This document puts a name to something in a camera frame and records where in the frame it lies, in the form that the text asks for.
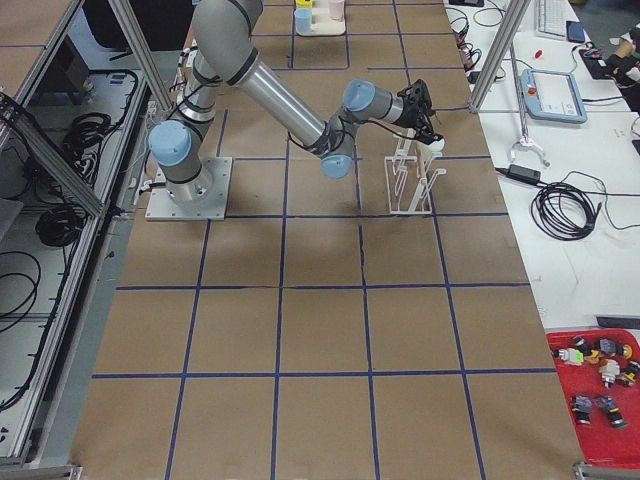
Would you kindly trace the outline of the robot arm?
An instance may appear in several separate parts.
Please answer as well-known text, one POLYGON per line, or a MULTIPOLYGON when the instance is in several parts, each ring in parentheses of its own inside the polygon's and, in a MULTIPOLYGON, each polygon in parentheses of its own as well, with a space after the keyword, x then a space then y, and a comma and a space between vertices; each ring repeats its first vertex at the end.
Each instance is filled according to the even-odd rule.
POLYGON ((352 80, 340 108, 318 116, 262 60, 252 43, 264 9, 261 1, 201 1, 192 18, 197 45, 191 77, 174 113, 148 138, 168 198, 186 206, 211 196, 214 176, 198 151, 215 116, 216 99, 252 113, 263 110, 320 160, 323 174, 340 179, 356 158, 358 128, 377 120, 414 132, 432 150, 444 138, 431 123, 434 114, 426 83, 418 79, 397 93, 365 80, 352 80))

